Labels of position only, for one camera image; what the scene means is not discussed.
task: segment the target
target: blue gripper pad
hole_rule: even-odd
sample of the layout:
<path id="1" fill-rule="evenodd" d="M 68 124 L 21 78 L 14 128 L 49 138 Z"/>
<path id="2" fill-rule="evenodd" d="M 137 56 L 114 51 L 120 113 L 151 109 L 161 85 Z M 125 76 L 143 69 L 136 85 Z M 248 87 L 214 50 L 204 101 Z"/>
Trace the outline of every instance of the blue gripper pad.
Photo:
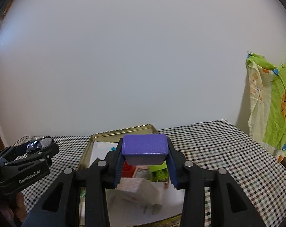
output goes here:
<path id="1" fill-rule="evenodd" d="M 119 157 L 117 160 L 116 168 L 115 168 L 115 178 L 114 178 L 114 186 L 115 188 L 118 186 L 122 176 L 122 170 L 124 166 L 124 157 L 122 156 L 122 150 L 119 153 Z"/>
<path id="2" fill-rule="evenodd" d="M 172 159 L 171 152 L 168 152 L 168 156 L 166 157 L 166 165 L 170 177 L 171 183 L 174 185 L 175 188 L 179 186 L 179 182 L 177 179 L 177 169 L 174 164 L 174 160 Z"/>

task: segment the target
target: black and white checkered cloth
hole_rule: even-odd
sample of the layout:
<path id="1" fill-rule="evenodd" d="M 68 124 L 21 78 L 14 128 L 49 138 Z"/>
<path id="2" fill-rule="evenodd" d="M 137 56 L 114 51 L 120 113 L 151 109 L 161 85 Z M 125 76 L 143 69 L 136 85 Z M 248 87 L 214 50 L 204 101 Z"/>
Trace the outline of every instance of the black and white checkered cloth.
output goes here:
<path id="1" fill-rule="evenodd" d="M 177 150 L 202 168 L 226 168 L 242 187 L 265 224 L 278 226 L 286 216 L 286 169 L 248 135 L 226 120 L 159 130 Z M 15 145 L 38 137 L 26 136 Z M 51 173 L 23 190 L 30 211 L 47 187 L 66 167 L 77 168 L 89 136 L 53 137 L 60 147 Z M 210 224 L 210 198 L 206 199 L 206 226 Z"/>

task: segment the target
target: blue patch on fabric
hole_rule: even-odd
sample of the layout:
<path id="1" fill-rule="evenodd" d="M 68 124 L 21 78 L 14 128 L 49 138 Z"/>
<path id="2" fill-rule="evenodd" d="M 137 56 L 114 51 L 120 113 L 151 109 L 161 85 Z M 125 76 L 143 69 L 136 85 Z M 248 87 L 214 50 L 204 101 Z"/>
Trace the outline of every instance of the blue patch on fabric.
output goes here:
<path id="1" fill-rule="evenodd" d="M 279 70 L 278 70 L 277 68 L 276 68 L 276 69 L 273 69 L 272 71 L 274 72 L 275 75 L 278 75 L 278 74 L 279 74 Z"/>

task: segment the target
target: red block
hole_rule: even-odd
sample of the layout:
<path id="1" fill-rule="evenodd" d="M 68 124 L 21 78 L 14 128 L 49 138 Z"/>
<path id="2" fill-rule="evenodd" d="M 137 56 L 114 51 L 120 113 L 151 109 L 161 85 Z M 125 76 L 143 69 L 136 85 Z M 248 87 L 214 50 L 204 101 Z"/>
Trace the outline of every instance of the red block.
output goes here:
<path id="1" fill-rule="evenodd" d="M 127 162 L 124 162 L 122 177 L 132 177 L 134 171 L 136 170 L 136 166 L 130 166 Z"/>

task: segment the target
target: colorful fabric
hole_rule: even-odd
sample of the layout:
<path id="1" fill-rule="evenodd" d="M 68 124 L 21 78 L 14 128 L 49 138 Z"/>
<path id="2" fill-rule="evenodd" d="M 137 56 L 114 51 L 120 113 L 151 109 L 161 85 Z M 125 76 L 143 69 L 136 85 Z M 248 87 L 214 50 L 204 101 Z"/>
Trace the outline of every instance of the colorful fabric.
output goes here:
<path id="1" fill-rule="evenodd" d="M 249 135 L 281 161 L 286 157 L 286 57 L 283 64 L 275 66 L 260 55 L 250 54 L 246 65 Z"/>

